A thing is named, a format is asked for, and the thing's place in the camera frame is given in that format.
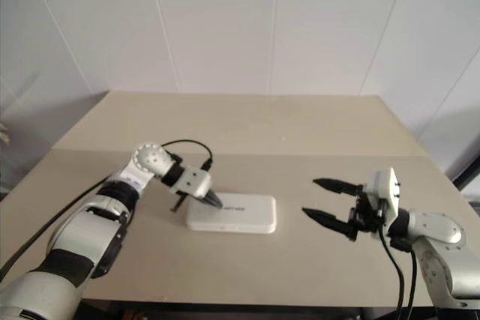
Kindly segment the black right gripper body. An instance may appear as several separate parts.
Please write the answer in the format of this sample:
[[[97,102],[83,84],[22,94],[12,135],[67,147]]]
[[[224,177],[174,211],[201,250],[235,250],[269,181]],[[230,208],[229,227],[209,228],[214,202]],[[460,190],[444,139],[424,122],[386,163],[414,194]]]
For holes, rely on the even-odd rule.
[[[347,224],[351,226],[347,235],[350,241],[356,241],[359,232],[378,234],[384,224],[383,210],[372,205],[362,185],[348,187],[347,193],[355,197],[355,206],[350,209]]]

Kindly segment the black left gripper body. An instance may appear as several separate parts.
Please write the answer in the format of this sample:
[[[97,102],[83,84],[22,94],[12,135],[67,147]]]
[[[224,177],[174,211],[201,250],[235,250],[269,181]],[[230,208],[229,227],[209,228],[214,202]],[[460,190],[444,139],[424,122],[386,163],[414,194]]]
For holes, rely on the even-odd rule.
[[[178,199],[174,204],[174,206],[171,207],[170,209],[171,212],[177,212],[180,209],[180,207],[183,205],[186,198],[188,197],[188,194],[182,191],[177,191],[175,194],[178,196]]]

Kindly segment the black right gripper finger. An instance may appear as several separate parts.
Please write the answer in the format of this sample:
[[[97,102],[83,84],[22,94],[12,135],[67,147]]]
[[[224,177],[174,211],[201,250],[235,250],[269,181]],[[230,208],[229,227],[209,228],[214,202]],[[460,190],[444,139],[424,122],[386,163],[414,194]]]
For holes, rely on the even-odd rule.
[[[345,181],[333,178],[317,178],[313,182],[321,188],[338,194],[348,194],[350,196],[357,196],[362,191],[362,185],[355,185]]]
[[[351,241],[355,240],[355,229],[353,228],[353,225],[351,223],[346,223],[344,221],[338,220],[337,217],[333,214],[312,208],[302,208],[302,211],[312,220],[319,223],[321,226],[326,227],[327,229],[330,229],[332,231],[341,233]]]

